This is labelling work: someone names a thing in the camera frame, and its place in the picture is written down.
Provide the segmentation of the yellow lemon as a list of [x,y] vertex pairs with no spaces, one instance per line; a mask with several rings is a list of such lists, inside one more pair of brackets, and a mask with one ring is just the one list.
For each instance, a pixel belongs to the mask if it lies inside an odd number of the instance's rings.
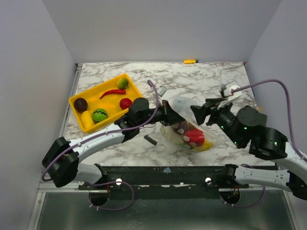
[[92,113],[88,110],[84,111],[81,115],[81,122],[85,129],[89,129],[94,125],[94,121],[92,119]]

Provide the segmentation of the clear zip top bag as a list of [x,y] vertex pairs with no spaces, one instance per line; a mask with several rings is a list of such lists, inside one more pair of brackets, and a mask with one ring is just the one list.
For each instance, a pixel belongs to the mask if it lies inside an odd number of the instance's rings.
[[162,126],[160,130],[163,137],[171,144],[189,151],[203,152],[216,147],[219,140],[213,133],[197,126],[194,114],[190,109],[196,103],[196,100],[183,96],[170,100],[170,107],[184,120],[175,122],[171,126]]

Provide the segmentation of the black comb-like part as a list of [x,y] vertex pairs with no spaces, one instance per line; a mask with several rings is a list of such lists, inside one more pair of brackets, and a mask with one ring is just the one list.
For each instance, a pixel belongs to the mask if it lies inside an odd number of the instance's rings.
[[150,142],[151,144],[153,144],[154,146],[157,145],[157,141],[154,140],[153,138],[151,138],[149,135],[145,135],[144,139],[147,140],[148,142]]

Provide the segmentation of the red apple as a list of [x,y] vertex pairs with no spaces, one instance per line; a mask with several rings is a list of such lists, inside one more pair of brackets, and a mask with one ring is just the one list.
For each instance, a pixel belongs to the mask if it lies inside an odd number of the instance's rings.
[[133,101],[129,98],[123,98],[119,102],[119,106],[122,110],[129,108],[133,104]]

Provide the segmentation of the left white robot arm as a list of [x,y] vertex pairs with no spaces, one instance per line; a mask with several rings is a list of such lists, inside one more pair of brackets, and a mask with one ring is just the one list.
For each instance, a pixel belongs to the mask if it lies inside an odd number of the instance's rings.
[[56,187],[83,181],[95,189],[102,189],[106,185],[102,167],[83,164],[83,160],[100,150],[133,139],[147,124],[160,122],[172,126],[182,121],[184,118],[170,107],[168,101],[163,100],[151,109],[147,99],[137,98],[128,112],[107,128],[79,139],[57,138],[42,160],[43,175],[48,174]]

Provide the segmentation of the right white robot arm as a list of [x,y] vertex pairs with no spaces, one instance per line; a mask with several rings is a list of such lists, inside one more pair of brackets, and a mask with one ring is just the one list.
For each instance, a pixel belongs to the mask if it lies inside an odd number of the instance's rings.
[[302,200],[307,198],[307,163],[299,156],[288,138],[280,131],[267,127],[266,115],[251,106],[241,108],[236,115],[232,105],[219,108],[222,98],[207,99],[202,106],[192,105],[198,125],[217,125],[238,149],[249,148],[249,154],[276,165],[276,169],[252,169],[227,164],[221,175],[223,186],[257,184],[291,192]]

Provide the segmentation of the aluminium extrusion frame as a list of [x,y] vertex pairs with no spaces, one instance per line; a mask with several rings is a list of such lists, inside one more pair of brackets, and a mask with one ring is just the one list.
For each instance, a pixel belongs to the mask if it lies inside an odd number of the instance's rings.
[[[73,96],[77,92],[77,88],[79,87],[80,77],[85,74],[85,69],[89,68],[92,69],[93,66],[102,67],[103,63],[79,63],[77,64],[77,69],[75,72],[71,92],[69,96]],[[57,138],[54,143],[50,147],[51,153],[47,153],[47,163],[48,166],[56,157],[57,155],[61,154],[67,148],[69,148],[68,141],[64,139],[64,134],[66,133],[66,129],[69,124],[69,118],[72,114],[72,106],[67,105],[65,115],[63,118],[63,122],[61,125],[59,138]],[[35,198],[34,207],[32,210],[32,214],[30,217],[30,221],[28,224],[29,230],[37,230],[39,225],[39,219],[42,213],[43,204],[47,201],[46,195],[48,193],[60,193],[60,194],[68,194],[68,193],[77,193],[78,190],[78,183],[73,182],[72,184],[67,184],[64,187],[56,187],[53,181],[46,177],[44,181],[40,181],[37,189],[37,194]]]

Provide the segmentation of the yellow banana bunch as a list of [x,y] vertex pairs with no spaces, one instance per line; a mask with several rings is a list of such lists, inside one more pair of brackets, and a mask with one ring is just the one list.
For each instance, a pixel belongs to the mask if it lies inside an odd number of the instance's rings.
[[213,147],[213,143],[207,141],[206,139],[196,139],[193,141],[184,142],[183,144],[180,144],[180,146],[191,151],[202,152]]

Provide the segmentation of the dark passion fruit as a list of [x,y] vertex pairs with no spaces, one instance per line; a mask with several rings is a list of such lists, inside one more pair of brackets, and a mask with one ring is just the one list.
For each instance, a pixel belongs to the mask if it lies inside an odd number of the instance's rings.
[[88,103],[84,98],[77,98],[74,103],[74,108],[78,113],[83,113],[88,109]]

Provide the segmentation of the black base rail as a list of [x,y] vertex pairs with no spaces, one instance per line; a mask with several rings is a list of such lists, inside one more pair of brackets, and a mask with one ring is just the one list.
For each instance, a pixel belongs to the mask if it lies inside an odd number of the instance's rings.
[[111,200],[218,199],[219,189],[247,188],[234,180],[234,165],[226,166],[104,166],[101,186],[84,183],[81,191],[108,193]]

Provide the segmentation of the red bell pepper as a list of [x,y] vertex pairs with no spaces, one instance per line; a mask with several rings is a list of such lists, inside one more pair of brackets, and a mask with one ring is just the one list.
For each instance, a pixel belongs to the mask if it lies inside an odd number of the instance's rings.
[[193,141],[196,139],[205,139],[204,133],[198,129],[191,129],[184,133],[184,142]]

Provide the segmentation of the yellow screwdriver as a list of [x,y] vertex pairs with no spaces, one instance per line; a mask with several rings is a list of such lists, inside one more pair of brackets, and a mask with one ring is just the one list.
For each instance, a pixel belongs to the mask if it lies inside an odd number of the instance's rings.
[[204,62],[205,60],[196,60],[196,59],[183,61],[184,64],[196,64],[196,63],[204,63]]

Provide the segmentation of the clear plastic screw box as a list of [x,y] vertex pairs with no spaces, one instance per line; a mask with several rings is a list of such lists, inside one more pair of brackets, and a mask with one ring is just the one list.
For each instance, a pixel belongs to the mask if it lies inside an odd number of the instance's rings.
[[191,112],[190,106],[196,105],[196,104],[197,104],[197,101],[192,98],[178,96],[171,103],[171,107],[177,113],[183,114],[183,113]]

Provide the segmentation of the dark purple plum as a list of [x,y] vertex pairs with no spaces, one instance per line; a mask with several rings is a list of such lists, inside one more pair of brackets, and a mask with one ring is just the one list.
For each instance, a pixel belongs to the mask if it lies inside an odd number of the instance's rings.
[[183,135],[189,130],[189,123],[187,121],[179,122],[171,126],[173,132],[179,135]]

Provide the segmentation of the green yellow mango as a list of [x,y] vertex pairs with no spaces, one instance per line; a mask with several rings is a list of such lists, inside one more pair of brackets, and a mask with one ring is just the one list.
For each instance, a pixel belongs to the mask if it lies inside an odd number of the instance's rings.
[[117,81],[117,87],[120,90],[125,90],[129,85],[129,81],[126,78],[120,78]]

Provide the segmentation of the yellow plastic tray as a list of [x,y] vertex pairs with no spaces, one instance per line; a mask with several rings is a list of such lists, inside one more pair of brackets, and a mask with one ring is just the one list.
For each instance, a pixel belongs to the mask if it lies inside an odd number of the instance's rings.
[[[126,79],[128,81],[128,86],[126,88],[126,94],[120,95],[118,93],[112,93],[112,94],[106,95],[105,97],[101,98],[101,96],[108,91],[118,90],[117,82],[120,79]],[[129,98],[132,101],[134,101],[135,99],[139,97],[142,97],[142,94],[140,93],[139,89],[136,87],[136,85],[130,79],[130,77],[126,73],[124,73],[117,77],[109,79],[101,84],[98,84],[88,90],[85,90],[77,95],[70,97],[69,104],[77,119],[77,122],[79,123],[79,126],[82,132],[92,133],[114,122],[115,120],[123,116],[128,111],[127,109],[123,110],[120,108],[119,103],[121,99]],[[108,117],[105,120],[97,124],[85,127],[81,120],[82,114],[78,112],[74,106],[74,102],[78,98],[83,98],[87,101],[88,103],[87,110],[89,111],[89,115],[88,115],[89,118],[92,116],[92,113],[96,109],[105,109]]]

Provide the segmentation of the red chili pepper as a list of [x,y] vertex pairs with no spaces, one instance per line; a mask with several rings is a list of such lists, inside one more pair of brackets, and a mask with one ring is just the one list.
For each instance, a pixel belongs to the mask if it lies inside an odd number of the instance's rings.
[[109,90],[104,92],[99,99],[102,99],[103,97],[107,96],[107,95],[111,95],[111,94],[118,94],[118,95],[125,95],[126,94],[126,90],[122,90],[122,89],[114,89],[114,90]]

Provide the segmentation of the green ball black squiggle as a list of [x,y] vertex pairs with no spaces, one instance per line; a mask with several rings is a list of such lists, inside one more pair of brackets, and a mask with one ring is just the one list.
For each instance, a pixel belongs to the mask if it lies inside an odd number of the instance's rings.
[[99,108],[93,111],[92,120],[99,123],[108,118],[108,113],[105,109]]

